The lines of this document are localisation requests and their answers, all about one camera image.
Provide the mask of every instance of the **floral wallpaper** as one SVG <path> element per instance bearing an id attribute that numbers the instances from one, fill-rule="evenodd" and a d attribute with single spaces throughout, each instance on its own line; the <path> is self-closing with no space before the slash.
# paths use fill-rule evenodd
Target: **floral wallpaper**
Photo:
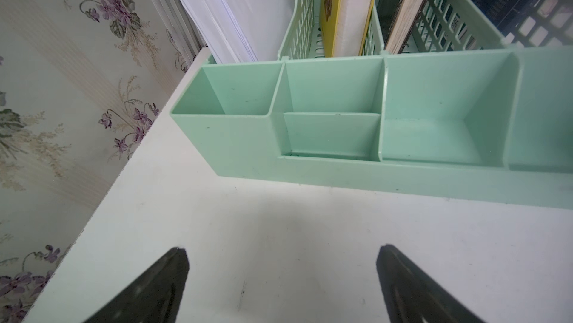
<path id="1" fill-rule="evenodd" d="M 0 0 L 0 322 L 21 322 L 189 64 L 151 0 Z"/>
<path id="2" fill-rule="evenodd" d="M 123 52 L 131 51 L 133 61 L 140 64 L 139 55 L 142 50 L 146 51 L 157 66 L 157 54 L 159 49 L 155 47 L 154 40 L 157 35 L 146 32 L 149 22 L 142 21 L 135 12 L 133 0 L 64 0 L 68 9 L 73 9 L 73 2 L 78 3 L 77 8 L 89 19 L 109 26 L 112 34 L 122 40 L 115 47 Z"/>

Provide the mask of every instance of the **white paper stack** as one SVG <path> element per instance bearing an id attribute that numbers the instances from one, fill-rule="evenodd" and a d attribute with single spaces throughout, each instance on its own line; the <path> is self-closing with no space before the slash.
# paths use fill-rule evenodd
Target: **white paper stack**
<path id="1" fill-rule="evenodd" d="M 217 63 L 273 61 L 295 0 L 181 0 Z"/>

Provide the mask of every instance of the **book cover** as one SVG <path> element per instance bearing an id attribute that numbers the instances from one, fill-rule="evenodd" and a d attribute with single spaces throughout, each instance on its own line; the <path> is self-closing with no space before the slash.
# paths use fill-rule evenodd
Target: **book cover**
<path id="1" fill-rule="evenodd" d="M 424 4 L 426 4 L 427 1 L 428 0 L 422 1 L 422 5 L 418 8 L 418 13 L 415 16 L 415 19 L 419 18 L 420 14 L 422 13 L 423 6 L 424 6 Z M 410 30 L 408 31 L 408 35 L 406 36 L 406 39 L 402 43 L 402 46 L 400 46 L 400 50 L 398 51 L 398 53 L 402 53 L 404 51 L 404 48 L 406 48 L 408 42 L 410 42 L 410 39 L 412 39 L 412 42 L 414 41 L 414 39 L 411 37 L 412 31 L 414 30 L 414 25 L 415 25 L 415 22 L 412 22 L 412 25 L 410 26 Z"/>
<path id="2" fill-rule="evenodd" d="M 320 0 L 320 30 L 324 56 L 332 57 L 340 0 Z"/>
<path id="3" fill-rule="evenodd" d="M 325 57 L 361 52 L 373 3 L 374 0 L 320 0 Z"/>

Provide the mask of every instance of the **green plastic basket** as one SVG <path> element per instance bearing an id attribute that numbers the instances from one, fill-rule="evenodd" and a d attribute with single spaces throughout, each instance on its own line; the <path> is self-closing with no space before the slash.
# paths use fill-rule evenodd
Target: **green plastic basket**
<path id="1" fill-rule="evenodd" d="M 573 45 L 573 0 L 539 0 L 505 41 L 517 47 Z"/>
<path id="2" fill-rule="evenodd" d="M 573 47 L 204 65 L 171 111 L 218 175 L 573 208 Z"/>
<path id="3" fill-rule="evenodd" d="M 278 59 L 324 57 L 322 34 L 320 33 L 320 0 L 295 0 L 295 9 L 290 19 L 283 43 L 278 50 Z M 372 8 L 370 23 L 361 55 L 380 55 L 384 51 L 384 40 L 378 21 L 376 6 Z"/>
<path id="4" fill-rule="evenodd" d="M 472 0 L 427 0 L 412 37 L 420 52 L 506 47 L 502 33 Z"/>

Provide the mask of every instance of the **mint green desk organizer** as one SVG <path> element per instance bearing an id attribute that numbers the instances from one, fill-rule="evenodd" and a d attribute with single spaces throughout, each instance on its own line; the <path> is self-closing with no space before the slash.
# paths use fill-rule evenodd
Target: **mint green desk organizer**
<path id="1" fill-rule="evenodd" d="M 204 65 L 171 116 L 220 176 L 573 208 L 573 47 Z"/>

